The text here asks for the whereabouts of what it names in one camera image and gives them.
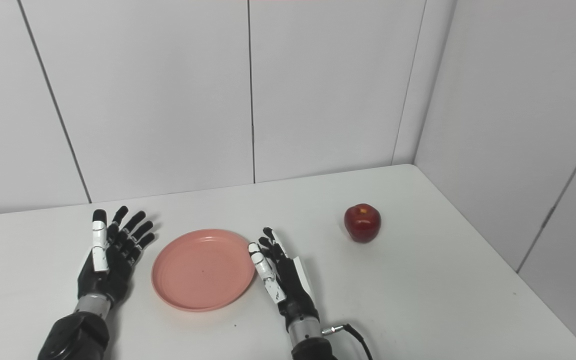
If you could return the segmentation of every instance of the robotic hand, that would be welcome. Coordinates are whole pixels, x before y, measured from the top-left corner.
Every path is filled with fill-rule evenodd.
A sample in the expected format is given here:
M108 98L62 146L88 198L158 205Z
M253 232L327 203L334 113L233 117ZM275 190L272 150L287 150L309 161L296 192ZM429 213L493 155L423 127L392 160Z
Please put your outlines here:
M336 360L330 342L323 337L320 315L301 260L288 256L272 228L264 228L263 234L265 237L259 238L261 246L250 243L248 253L279 314L285 318L293 360ZM336 326L324 333L342 328Z
M126 298L133 268L144 248L155 239L149 232L151 221L133 232L146 218L143 211L120 230L126 214L128 208L122 206L106 227L105 210L94 211L93 247L77 278L77 306L72 314L54 323L38 360L103 359L110 340L106 316Z

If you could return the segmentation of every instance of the white table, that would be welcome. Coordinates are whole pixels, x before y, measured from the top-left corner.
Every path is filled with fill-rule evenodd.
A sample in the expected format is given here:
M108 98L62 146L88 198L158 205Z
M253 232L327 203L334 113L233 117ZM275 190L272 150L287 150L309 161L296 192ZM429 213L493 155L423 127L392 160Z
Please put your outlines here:
M349 240L346 208L369 203L382 229ZM163 303L151 266L176 237L202 228L249 240L271 226L304 259L324 325L350 322L376 360L576 360L576 338L412 165L115 202L0 214L0 360L35 359L76 304L76 276L96 208L145 210L158 239L114 316L106 359L290 359L284 319L261 281L220 310ZM346 333L339 360L364 359Z

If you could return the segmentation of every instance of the pink plate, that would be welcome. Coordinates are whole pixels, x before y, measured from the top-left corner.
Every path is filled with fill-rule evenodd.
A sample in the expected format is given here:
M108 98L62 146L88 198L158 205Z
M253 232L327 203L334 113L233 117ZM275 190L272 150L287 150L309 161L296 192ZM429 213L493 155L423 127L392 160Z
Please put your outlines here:
M248 244L240 235L218 228L181 235L152 265L155 292L186 312L208 312L232 303L255 275Z

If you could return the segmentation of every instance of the apple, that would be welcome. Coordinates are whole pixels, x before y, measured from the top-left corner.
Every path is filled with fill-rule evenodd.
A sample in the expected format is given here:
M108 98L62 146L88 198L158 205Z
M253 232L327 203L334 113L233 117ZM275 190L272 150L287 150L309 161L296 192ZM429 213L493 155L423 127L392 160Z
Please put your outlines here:
M345 211L343 224L353 241L365 244L379 233L382 227L382 215L367 203L357 203Z

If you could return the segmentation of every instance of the cable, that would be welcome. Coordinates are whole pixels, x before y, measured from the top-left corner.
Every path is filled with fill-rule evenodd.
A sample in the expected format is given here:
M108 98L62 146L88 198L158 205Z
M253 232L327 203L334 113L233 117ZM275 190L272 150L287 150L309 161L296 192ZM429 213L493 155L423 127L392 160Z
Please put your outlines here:
M368 345L366 344L366 341L364 341L364 337L361 335L361 333L355 330L354 327L350 326L349 323L343 325L343 330L347 331L348 333L350 333L350 335L352 335L355 339L357 339L357 341L361 343L363 350L366 351L366 356L368 357L368 360L373 360L373 356L370 354Z

